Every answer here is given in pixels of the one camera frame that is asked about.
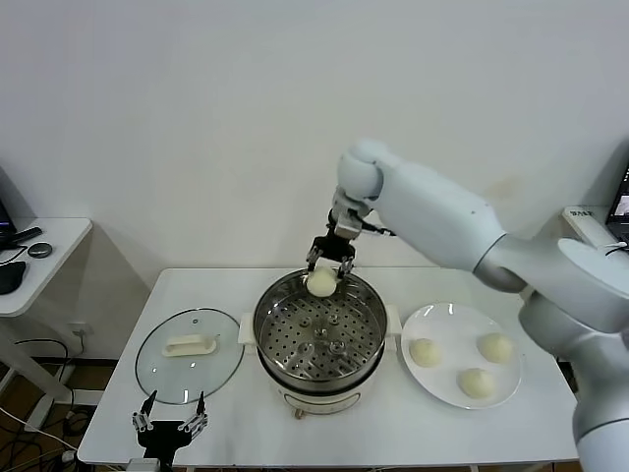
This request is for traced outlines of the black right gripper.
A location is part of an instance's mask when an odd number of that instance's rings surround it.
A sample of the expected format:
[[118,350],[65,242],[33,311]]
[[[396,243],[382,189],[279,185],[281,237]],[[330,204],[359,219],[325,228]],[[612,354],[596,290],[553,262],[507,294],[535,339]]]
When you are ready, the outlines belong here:
[[356,250],[349,240],[338,236],[317,236],[314,238],[312,250],[307,254],[307,271],[314,271],[318,259],[324,258],[341,262],[338,276],[345,277],[353,269],[355,255]]

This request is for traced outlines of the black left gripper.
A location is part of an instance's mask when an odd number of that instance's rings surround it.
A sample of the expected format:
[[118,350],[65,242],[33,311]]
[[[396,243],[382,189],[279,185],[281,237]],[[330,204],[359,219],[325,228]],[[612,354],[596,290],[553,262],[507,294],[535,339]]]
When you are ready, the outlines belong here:
[[157,391],[143,402],[139,411],[132,415],[133,426],[138,433],[138,443],[144,448],[144,458],[155,458],[159,461],[173,461],[176,452],[191,444],[191,437],[196,438],[208,424],[205,409],[204,392],[200,392],[196,413],[186,422],[153,421],[150,423],[150,412]]

